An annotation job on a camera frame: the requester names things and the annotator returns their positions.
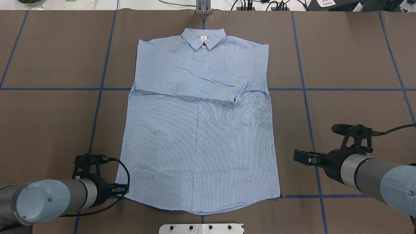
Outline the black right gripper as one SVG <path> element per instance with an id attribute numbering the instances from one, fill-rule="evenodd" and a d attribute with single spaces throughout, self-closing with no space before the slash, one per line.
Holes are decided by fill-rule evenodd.
<path id="1" fill-rule="evenodd" d="M 347 149 L 335 149 L 329 153 L 307 152 L 295 149 L 293 160 L 306 166 L 321 167 L 330 179 L 345 185 L 341 177 L 341 167 L 349 156 Z"/>

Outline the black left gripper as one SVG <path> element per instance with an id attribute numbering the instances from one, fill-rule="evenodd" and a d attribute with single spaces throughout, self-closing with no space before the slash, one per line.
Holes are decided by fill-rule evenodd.
<path id="1" fill-rule="evenodd" d="M 94 184 L 97 190 L 97 196 L 94 202 L 94 206 L 103 204 L 111 196 L 112 192 L 128 191 L 128 184 L 112 184 L 111 188 L 110 184 L 102 178 L 95 178 Z"/>

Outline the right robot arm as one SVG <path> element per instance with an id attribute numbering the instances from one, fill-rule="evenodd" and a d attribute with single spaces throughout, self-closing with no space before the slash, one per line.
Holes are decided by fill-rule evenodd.
<path id="1" fill-rule="evenodd" d="M 416 169 L 352 151 L 330 153 L 296 149 L 293 160 L 318 166 L 332 180 L 386 203 L 398 212 L 416 215 Z"/>

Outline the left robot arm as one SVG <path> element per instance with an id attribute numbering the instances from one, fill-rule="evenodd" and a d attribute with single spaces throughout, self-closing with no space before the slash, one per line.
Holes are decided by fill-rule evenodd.
<path id="1" fill-rule="evenodd" d="M 1 233 L 32 233 L 32 226 L 103 204 L 128 193 L 127 184 L 104 179 L 46 179 L 1 187 Z"/>

